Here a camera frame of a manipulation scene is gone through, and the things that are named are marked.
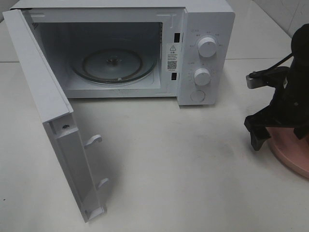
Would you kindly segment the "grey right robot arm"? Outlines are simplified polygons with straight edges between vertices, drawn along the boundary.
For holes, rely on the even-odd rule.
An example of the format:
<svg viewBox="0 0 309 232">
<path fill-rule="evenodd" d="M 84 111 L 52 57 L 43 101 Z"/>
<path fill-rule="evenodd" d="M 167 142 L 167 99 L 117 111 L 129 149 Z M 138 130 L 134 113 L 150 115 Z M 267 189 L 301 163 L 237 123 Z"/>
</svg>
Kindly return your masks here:
<svg viewBox="0 0 309 232">
<path fill-rule="evenodd" d="M 247 87 L 273 87 L 270 104 L 247 116 L 244 125 L 251 145 L 258 151 L 271 136 L 268 127 L 292 128 L 298 139 L 309 133 L 309 26 L 304 24 L 293 35 L 291 53 L 266 70 L 246 76 Z"/>
</svg>

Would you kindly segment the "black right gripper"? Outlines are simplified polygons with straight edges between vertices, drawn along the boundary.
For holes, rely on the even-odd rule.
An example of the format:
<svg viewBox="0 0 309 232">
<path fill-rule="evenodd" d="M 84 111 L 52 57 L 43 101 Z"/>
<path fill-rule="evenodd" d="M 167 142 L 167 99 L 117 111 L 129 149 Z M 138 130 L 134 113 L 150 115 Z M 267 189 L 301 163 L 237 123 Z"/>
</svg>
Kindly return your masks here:
<svg viewBox="0 0 309 232">
<path fill-rule="evenodd" d="M 295 63 L 289 68 L 270 104 L 245 119 L 255 151 L 271 138 L 268 127 L 293 128 L 299 140 L 309 134 L 309 68 Z"/>
</svg>

